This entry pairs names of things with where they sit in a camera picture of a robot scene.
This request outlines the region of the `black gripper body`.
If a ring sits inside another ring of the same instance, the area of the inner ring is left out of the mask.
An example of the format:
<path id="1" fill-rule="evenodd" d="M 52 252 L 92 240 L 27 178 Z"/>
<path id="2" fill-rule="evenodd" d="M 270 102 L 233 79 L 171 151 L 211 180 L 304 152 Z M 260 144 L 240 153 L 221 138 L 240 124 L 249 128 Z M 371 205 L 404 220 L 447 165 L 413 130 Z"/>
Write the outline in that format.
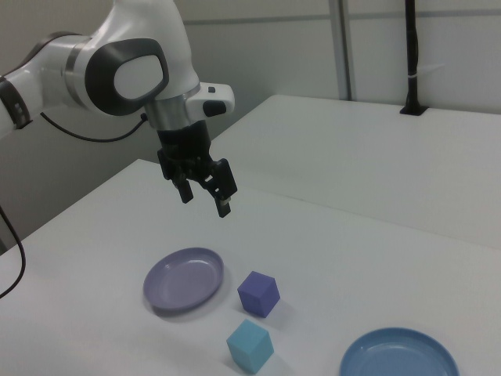
<path id="1" fill-rule="evenodd" d="M 174 131 L 158 131 L 161 149 L 157 156 L 166 180 L 187 179 L 204 181 L 209 176 L 212 158 L 211 139 L 206 121 L 197 121 Z"/>

